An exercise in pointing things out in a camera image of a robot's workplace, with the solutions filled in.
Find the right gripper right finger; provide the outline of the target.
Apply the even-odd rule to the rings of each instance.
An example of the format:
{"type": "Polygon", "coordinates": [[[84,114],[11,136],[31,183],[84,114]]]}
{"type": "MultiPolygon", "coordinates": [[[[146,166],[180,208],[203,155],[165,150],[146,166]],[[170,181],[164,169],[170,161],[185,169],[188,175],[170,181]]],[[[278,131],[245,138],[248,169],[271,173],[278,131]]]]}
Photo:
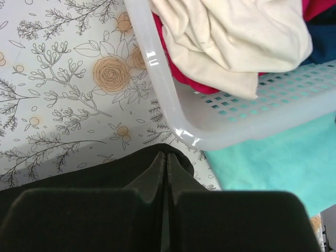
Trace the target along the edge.
{"type": "Polygon", "coordinates": [[[319,251],[301,201],[288,192],[209,191],[166,159],[171,251],[319,251]]]}

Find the black t shirt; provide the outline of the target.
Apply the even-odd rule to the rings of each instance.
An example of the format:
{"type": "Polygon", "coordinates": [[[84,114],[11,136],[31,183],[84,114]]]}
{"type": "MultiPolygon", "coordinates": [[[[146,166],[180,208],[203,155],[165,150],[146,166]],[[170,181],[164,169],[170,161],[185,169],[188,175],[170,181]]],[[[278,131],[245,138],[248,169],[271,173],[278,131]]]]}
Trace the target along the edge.
{"type": "Polygon", "coordinates": [[[14,200],[25,190],[35,188],[123,188],[149,168],[159,152],[175,154],[182,168],[189,175],[194,175],[194,166],[183,152],[168,144],[155,144],[108,163],[2,190],[1,223],[14,200]]]}

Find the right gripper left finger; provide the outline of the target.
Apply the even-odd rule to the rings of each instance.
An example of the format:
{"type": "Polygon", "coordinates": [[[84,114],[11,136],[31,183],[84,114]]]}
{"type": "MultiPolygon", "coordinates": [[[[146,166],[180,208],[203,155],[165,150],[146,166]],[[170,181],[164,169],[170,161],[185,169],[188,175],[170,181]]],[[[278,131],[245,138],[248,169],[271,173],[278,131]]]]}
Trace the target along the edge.
{"type": "Polygon", "coordinates": [[[160,251],[165,155],[123,188],[35,188],[1,223],[1,251],[160,251]]]}

